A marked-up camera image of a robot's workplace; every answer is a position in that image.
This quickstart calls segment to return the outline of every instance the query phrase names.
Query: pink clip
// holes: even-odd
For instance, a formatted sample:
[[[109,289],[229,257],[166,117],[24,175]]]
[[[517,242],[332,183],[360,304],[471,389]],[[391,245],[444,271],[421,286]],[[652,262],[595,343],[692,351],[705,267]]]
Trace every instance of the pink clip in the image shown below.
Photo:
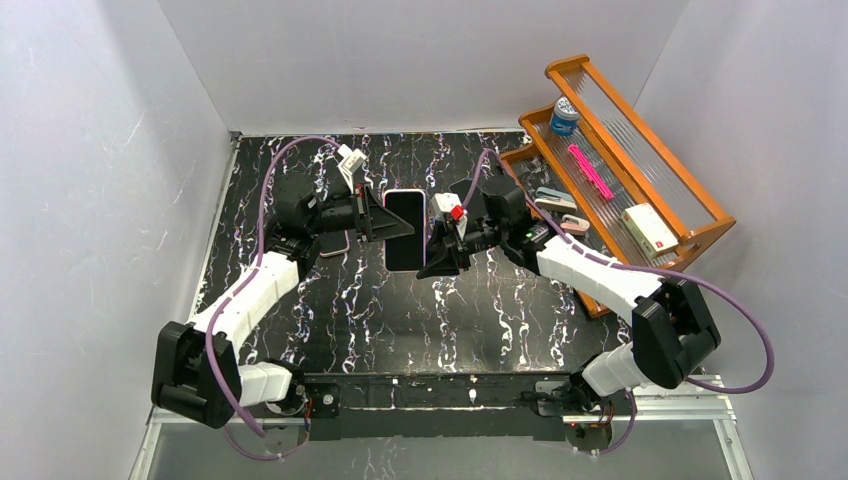
[[[595,184],[596,187],[598,187],[598,190],[601,192],[601,195],[603,195],[603,197],[607,200],[615,198],[615,195],[613,195],[606,182],[604,182],[604,179],[602,179],[601,176],[598,175],[598,171],[595,170],[595,167],[593,167],[592,164],[589,163],[589,160],[586,159],[586,156],[583,155],[583,152],[580,150],[580,147],[571,144],[568,146],[568,151],[569,153],[574,155],[574,158],[577,159],[577,163],[580,165],[580,169],[583,170],[583,173],[586,175],[589,181]]]

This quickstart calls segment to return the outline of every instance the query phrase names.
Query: clear plastic panel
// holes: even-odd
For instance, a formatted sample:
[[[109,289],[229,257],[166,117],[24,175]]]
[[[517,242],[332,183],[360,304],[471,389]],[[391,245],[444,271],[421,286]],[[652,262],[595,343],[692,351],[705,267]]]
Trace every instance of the clear plastic panel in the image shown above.
[[[621,113],[621,110],[612,103],[592,77],[582,70],[566,73],[563,77],[687,229],[693,230],[714,221],[697,197],[689,191],[683,181],[630,120]]]
[[[431,420],[439,425],[441,417]],[[242,424],[232,425],[244,448],[265,445]],[[354,434],[357,430],[348,430]],[[297,429],[269,434],[295,444]],[[637,422],[627,443],[600,459],[571,451],[566,442],[529,436],[365,437],[312,441],[284,462],[241,457],[218,430],[199,424],[163,424],[145,480],[313,478],[680,478],[732,477],[712,420]]]
[[[642,253],[642,249],[639,248],[633,236],[630,235],[630,232],[621,221],[621,213],[625,209],[636,205],[636,202],[579,129],[575,130],[574,134],[566,139],[553,133],[548,122],[536,124],[534,127],[539,132],[539,135],[542,136],[545,143],[551,148],[560,165],[562,165],[563,169],[565,169],[574,181],[577,189],[586,198],[592,210],[600,217],[601,223],[610,232],[613,240],[615,240],[616,244],[624,252],[627,260],[636,265],[659,267],[674,259],[674,254],[667,254],[651,260]],[[580,169],[577,160],[568,152],[568,146],[572,143],[580,147],[586,159],[589,160],[589,163],[592,164],[598,175],[606,182],[609,189],[615,195],[613,199],[604,199],[598,189]]]

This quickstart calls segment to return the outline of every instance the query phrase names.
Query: red button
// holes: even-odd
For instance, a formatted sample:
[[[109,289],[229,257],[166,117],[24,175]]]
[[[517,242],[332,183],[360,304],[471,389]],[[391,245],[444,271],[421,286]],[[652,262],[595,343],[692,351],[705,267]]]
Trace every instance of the red button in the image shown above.
[[[453,209],[451,210],[451,216],[454,220],[458,221],[460,218],[462,218],[463,215],[465,215],[465,210],[463,210],[462,206],[460,205],[453,207]]]

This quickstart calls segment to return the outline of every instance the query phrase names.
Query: white plastic component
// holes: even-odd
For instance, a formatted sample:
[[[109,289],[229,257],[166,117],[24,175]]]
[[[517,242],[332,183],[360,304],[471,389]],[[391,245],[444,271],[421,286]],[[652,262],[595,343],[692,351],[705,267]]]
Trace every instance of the white plastic component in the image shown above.
[[[257,270],[256,276],[236,295],[236,290],[244,284],[254,270]],[[215,330],[212,334],[218,332],[227,334],[227,339],[233,343],[238,363],[239,347],[244,340],[268,313],[268,310],[277,303],[277,300],[297,287],[299,281],[297,263],[289,261],[285,255],[268,252],[262,258],[261,267],[257,269],[254,265],[245,270],[236,283],[218,297],[215,303],[189,321],[194,322],[195,330],[205,332],[218,306],[226,299],[231,299],[215,322]]]
[[[601,397],[623,388],[644,387],[651,383],[633,358],[633,342],[604,352],[583,369],[583,379]]]
[[[239,367],[241,398],[239,405],[249,407],[263,402],[276,402],[285,398],[291,385],[292,374],[286,368],[261,362]]]
[[[677,237],[648,203],[624,210],[621,220],[648,258],[657,258],[677,246]]]
[[[430,212],[437,219],[444,219],[445,215],[453,218],[451,212],[456,207],[462,208],[462,202],[459,201],[459,195],[455,193],[437,193],[430,199]],[[462,217],[454,220],[456,220],[459,238],[465,238],[465,228],[468,226],[468,212],[463,209]]]
[[[347,145],[340,146],[336,152],[342,156],[342,161],[339,162],[339,171],[342,173],[345,183],[347,183],[348,190],[353,192],[353,174],[368,160],[368,157],[362,153],[362,150],[358,148],[351,150]]]
[[[621,263],[592,250],[570,235],[569,238],[584,250],[584,254],[600,258],[607,265]],[[545,249],[536,254],[536,259],[542,276],[559,280],[589,295],[617,313],[628,325],[632,321],[631,312],[636,307],[636,298],[647,297],[660,286],[657,275],[601,265],[577,253],[559,236],[548,240]]]

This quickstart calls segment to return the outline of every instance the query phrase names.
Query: blue can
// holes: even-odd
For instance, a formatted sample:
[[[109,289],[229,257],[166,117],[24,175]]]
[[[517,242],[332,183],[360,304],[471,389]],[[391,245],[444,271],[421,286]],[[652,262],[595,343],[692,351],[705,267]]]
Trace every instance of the blue can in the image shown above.
[[[560,97],[554,105],[554,113],[551,115],[551,130],[557,135],[567,136],[574,133],[580,114],[574,105],[565,97]]]

